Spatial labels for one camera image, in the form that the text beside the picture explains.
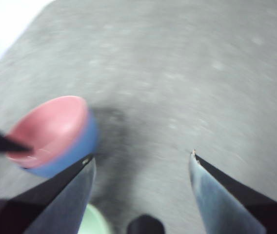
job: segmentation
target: concrete floor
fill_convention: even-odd
[[[57,0],[0,61],[0,129],[49,99],[88,100],[101,130],[92,203],[116,233],[148,213],[204,228],[197,153],[277,200],[277,2]],[[0,197],[42,181],[0,157]]]

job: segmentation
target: gray floor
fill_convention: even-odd
[[[193,148],[277,200],[277,1],[57,0],[0,61],[0,129],[62,95],[95,111],[92,203],[116,233],[141,213],[204,233]],[[0,197],[40,181],[0,158]]]

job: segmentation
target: pink bowl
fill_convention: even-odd
[[[29,153],[8,153],[23,168],[41,166],[64,153],[88,120],[86,101],[76,96],[50,100],[23,117],[8,136],[33,147]]]

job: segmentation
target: green object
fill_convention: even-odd
[[[104,216],[93,205],[88,204],[78,234],[111,234]]]

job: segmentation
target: white wall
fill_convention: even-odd
[[[53,0],[0,0],[0,58],[33,18]]]

